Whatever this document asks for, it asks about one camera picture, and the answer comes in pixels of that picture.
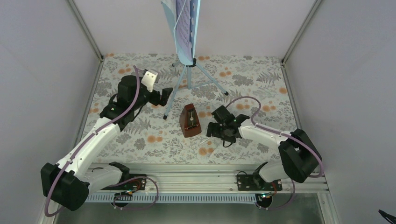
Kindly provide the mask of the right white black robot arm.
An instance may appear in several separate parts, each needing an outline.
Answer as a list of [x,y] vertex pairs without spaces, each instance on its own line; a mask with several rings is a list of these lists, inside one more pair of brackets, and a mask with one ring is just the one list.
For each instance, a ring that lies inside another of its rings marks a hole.
[[284,178],[303,183],[313,176],[317,167],[322,167],[322,158],[305,131],[281,131],[255,123],[247,115],[234,116],[225,106],[220,106],[212,116],[207,128],[208,137],[216,137],[233,144],[237,139],[252,140],[277,149],[279,161],[264,162],[253,174],[253,184],[259,190],[266,189],[271,182]]

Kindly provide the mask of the brown wooden metronome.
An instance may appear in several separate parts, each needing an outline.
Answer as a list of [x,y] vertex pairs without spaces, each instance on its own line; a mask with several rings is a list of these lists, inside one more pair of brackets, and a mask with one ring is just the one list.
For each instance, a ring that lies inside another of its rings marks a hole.
[[202,132],[198,113],[193,104],[188,104],[183,108],[179,124],[185,138],[196,136]]

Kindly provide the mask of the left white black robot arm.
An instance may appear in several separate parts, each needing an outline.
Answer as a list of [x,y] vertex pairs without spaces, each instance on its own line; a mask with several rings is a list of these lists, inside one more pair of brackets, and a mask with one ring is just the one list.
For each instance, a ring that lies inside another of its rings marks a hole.
[[122,77],[117,93],[109,99],[91,131],[56,164],[46,163],[42,167],[42,190],[48,201],[74,211],[98,190],[124,189],[131,184],[130,169],[119,162],[111,162],[91,174],[87,171],[99,152],[134,121],[147,103],[167,104],[173,88],[156,91],[155,79],[155,75]]

